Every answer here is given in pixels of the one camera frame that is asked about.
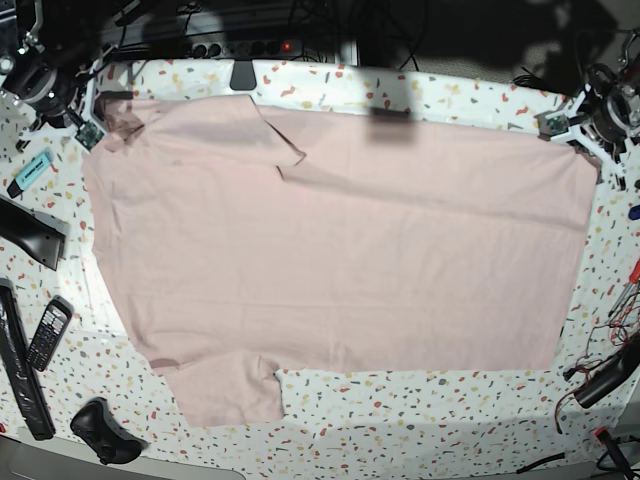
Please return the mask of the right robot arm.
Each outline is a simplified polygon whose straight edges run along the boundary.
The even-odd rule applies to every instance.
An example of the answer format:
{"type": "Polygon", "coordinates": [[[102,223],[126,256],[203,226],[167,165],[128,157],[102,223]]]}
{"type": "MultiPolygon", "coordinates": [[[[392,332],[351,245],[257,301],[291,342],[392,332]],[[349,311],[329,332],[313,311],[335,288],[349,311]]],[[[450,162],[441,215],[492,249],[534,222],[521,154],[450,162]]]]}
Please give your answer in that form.
{"type": "Polygon", "coordinates": [[[48,125],[87,152],[106,133],[95,117],[96,77],[113,50],[99,42],[96,12],[85,1],[1,3],[1,92],[35,112],[17,148],[48,125]]]}

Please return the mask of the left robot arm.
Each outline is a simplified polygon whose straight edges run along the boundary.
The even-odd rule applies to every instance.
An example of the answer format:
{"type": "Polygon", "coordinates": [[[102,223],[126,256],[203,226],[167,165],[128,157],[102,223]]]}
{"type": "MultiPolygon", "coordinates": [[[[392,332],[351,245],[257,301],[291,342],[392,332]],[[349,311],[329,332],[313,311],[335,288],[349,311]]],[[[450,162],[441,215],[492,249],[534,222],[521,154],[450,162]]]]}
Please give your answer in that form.
{"type": "Polygon", "coordinates": [[[544,116],[548,140],[567,143],[600,161],[626,188],[627,168],[621,160],[628,142],[639,144],[639,30],[626,30],[617,66],[595,63],[581,74],[578,96],[544,116]]]}

